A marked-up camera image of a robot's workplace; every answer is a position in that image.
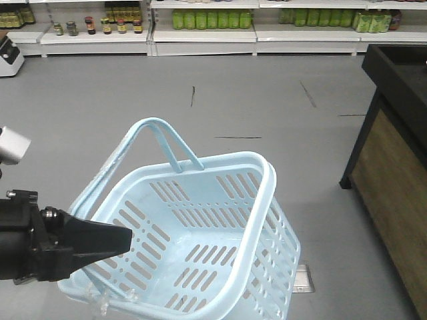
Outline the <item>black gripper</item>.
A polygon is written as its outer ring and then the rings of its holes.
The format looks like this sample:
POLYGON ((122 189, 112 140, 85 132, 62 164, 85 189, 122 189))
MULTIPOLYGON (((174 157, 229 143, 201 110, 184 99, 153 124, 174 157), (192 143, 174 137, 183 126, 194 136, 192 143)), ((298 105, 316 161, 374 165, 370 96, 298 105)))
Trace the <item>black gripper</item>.
POLYGON ((13 189, 1 200, 1 279, 15 284, 60 281, 94 262, 127 253, 132 230, 76 218, 63 210, 41 210, 46 240, 33 240, 31 214, 39 210, 38 192, 13 189))

